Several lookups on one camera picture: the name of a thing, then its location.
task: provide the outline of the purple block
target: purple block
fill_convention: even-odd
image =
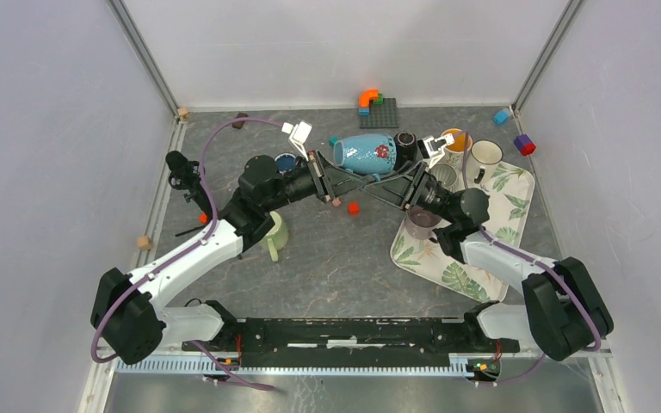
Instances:
[[[513,145],[516,146],[519,152],[521,152],[521,155],[524,157],[534,153],[535,151],[535,144],[531,140],[531,138],[528,137],[528,135],[520,135],[517,138],[513,140]]]

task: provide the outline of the black metal base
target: black metal base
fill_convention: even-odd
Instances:
[[[207,304],[229,322],[214,340],[205,343],[206,347],[212,351],[234,352],[241,342],[244,367],[446,367],[450,353],[496,351],[496,341],[482,336],[474,317],[469,315],[465,318],[247,318],[235,321],[216,301]],[[344,347],[349,343],[355,346]],[[377,346],[359,348],[372,344]],[[502,339],[500,344],[504,352],[520,351],[515,340]],[[198,351],[186,342],[182,349]]]

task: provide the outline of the blue block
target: blue block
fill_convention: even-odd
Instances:
[[[492,117],[492,121],[495,122],[496,125],[502,125],[509,117],[510,111],[508,109],[503,109]]]

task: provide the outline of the white mug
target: white mug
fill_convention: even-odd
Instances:
[[[479,140],[467,153],[465,173],[467,180],[478,185],[488,182],[500,161],[503,150],[495,142]]]

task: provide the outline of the brown object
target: brown object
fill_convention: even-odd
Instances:
[[[237,118],[249,118],[250,116],[246,114],[245,112],[239,112],[237,116],[234,116],[234,119]],[[244,122],[234,122],[232,123],[232,127],[234,129],[242,129],[242,126],[244,126]]]
[[[181,120],[188,120],[188,109],[179,108],[178,109],[178,117],[181,118]]]
[[[138,249],[141,251],[148,251],[153,249],[153,242],[151,237],[144,235],[143,237],[138,237]]]

